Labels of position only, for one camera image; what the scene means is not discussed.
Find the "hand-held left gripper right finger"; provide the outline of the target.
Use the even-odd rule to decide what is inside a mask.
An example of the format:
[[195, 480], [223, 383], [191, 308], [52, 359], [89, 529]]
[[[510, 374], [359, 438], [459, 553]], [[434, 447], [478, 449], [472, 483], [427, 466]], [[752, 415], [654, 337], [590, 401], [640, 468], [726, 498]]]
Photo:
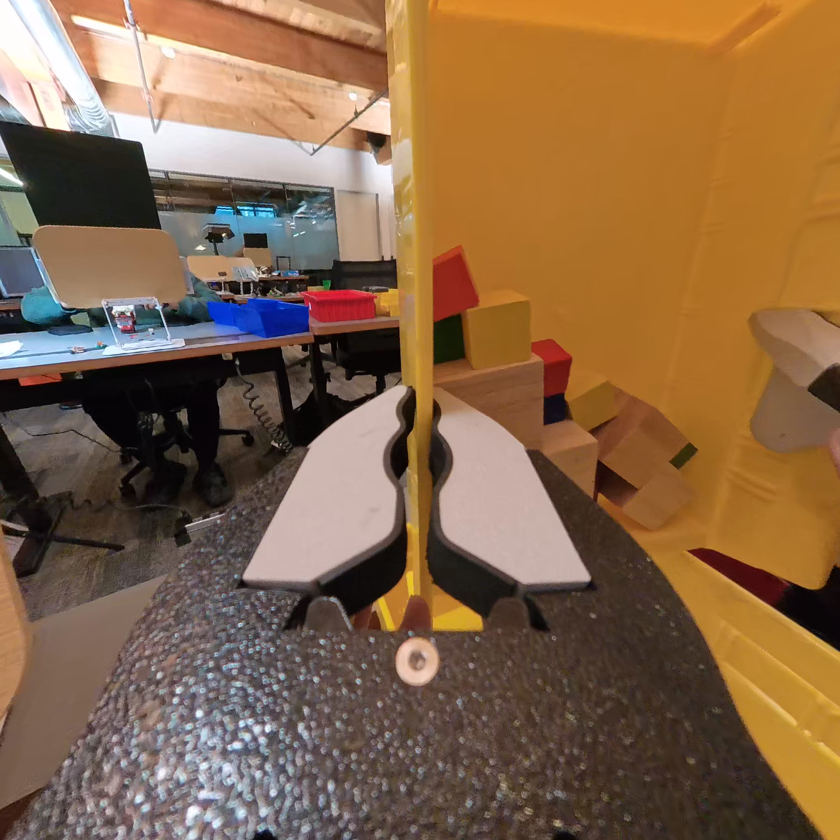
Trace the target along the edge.
[[488, 617], [499, 601], [577, 592], [592, 575], [527, 449], [488, 415], [436, 388], [428, 569]]

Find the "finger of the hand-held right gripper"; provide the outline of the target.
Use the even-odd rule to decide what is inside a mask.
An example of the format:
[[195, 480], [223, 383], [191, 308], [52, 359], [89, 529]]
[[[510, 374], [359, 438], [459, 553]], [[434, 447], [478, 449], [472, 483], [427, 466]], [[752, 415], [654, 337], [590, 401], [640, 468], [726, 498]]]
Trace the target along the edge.
[[750, 332], [772, 370], [750, 428], [765, 448], [790, 454], [828, 444], [839, 427], [839, 329], [809, 309], [764, 309]]

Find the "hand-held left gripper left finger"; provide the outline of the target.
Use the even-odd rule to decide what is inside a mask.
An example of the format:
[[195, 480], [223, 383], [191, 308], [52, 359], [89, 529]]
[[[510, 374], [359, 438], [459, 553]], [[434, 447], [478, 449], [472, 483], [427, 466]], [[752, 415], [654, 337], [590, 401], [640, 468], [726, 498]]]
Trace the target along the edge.
[[329, 426], [309, 446], [242, 575], [256, 590], [371, 606], [406, 571], [401, 479], [416, 394], [395, 385]]

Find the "pile of coloured wooden cubes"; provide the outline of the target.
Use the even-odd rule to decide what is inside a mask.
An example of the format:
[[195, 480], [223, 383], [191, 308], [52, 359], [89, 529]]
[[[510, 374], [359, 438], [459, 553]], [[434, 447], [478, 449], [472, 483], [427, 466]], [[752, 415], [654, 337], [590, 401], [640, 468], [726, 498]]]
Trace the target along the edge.
[[460, 246], [433, 260], [434, 378], [532, 445], [591, 498], [662, 528], [691, 502], [681, 471], [697, 448], [657, 408], [532, 340], [530, 300], [480, 294]]

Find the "yellow plastic box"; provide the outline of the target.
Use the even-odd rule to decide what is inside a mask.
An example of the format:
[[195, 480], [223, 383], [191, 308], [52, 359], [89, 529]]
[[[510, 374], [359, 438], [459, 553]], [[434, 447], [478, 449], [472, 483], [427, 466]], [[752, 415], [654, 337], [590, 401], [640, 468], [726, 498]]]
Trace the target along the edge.
[[764, 309], [838, 327], [838, 2], [387, 2], [394, 181], [429, 257], [699, 452], [665, 527], [838, 644], [838, 469], [750, 421]]
[[751, 737], [823, 838], [839, 838], [839, 653], [685, 550], [651, 559], [689, 609]]

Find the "black plug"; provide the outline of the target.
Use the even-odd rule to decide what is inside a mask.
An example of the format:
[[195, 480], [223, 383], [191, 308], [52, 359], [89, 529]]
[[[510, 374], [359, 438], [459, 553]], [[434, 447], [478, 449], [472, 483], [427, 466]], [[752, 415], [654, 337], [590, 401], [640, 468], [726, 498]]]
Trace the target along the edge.
[[175, 545], [178, 547], [184, 547], [187, 544], [190, 544], [197, 534], [219, 524], [225, 518], [225, 511], [217, 511], [201, 518], [191, 518], [186, 515], [178, 518], [175, 523], [173, 535]]

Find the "black office chair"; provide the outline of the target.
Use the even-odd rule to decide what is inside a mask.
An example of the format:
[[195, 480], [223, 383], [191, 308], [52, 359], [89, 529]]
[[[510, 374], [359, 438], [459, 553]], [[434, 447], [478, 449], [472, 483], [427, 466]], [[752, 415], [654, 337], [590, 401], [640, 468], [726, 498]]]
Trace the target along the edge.
[[252, 447], [256, 439], [247, 429], [222, 425], [215, 385], [193, 389], [179, 401], [172, 398], [160, 402], [147, 397], [132, 410], [136, 445], [121, 448], [121, 458], [133, 459], [135, 464], [120, 480], [122, 497], [135, 496], [133, 479], [146, 471], [145, 505], [162, 508], [172, 504], [186, 480], [186, 467], [167, 456], [170, 449], [178, 448], [194, 453], [197, 468], [192, 486], [207, 506], [222, 508], [233, 499], [234, 490], [217, 462], [219, 440], [237, 437], [242, 445]]
[[[334, 291], [370, 291], [397, 288], [396, 261], [339, 260], [333, 261], [331, 289]], [[331, 340], [334, 359], [343, 369], [347, 381], [354, 377], [374, 378], [374, 393], [385, 390], [387, 375], [401, 371], [399, 328], [373, 329], [341, 333]]]

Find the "red plastic bin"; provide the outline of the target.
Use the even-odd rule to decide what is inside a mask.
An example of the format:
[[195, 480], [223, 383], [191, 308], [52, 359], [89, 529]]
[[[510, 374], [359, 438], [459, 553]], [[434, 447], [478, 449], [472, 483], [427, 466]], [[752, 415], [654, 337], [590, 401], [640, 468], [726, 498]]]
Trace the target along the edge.
[[302, 299], [310, 320], [320, 323], [372, 320], [376, 317], [375, 294], [363, 290], [308, 290]]

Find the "clear acrylic stand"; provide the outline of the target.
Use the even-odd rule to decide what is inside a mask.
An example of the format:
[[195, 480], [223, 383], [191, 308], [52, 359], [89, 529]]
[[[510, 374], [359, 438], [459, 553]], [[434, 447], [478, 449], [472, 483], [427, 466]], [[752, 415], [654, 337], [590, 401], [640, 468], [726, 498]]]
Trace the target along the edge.
[[[172, 336], [156, 297], [104, 298], [101, 307], [112, 334], [112, 342], [102, 352], [106, 357], [179, 350], [186, 346], [183, 339]], [[158, 312], [161, 325], [138, 324], [140, 311]]]

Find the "wooden board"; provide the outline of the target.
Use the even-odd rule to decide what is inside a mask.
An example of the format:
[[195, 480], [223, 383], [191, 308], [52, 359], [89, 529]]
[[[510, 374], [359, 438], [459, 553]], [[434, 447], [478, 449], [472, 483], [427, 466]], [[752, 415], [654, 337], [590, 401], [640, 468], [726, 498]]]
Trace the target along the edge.
[[226, 257], [220, 255], [190, 255], [186, 264], [194, 277], [207, 285], [224, 281], [257, 281], [258, 272], [254, 262], [247, 257]]
[[47, 225], [33, 245], [54, 299], [67, 309], [119, 298], [177, 303], [187, 294], [179, 250], [161, 229]]

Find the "black monitor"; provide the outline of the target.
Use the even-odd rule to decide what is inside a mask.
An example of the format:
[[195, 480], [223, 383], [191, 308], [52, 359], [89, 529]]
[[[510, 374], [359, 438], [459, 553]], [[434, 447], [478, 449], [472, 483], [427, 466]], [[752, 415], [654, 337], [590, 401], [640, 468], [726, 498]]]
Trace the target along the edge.
[[2, 122], [39, 226], [161, 229], [142, 143]]

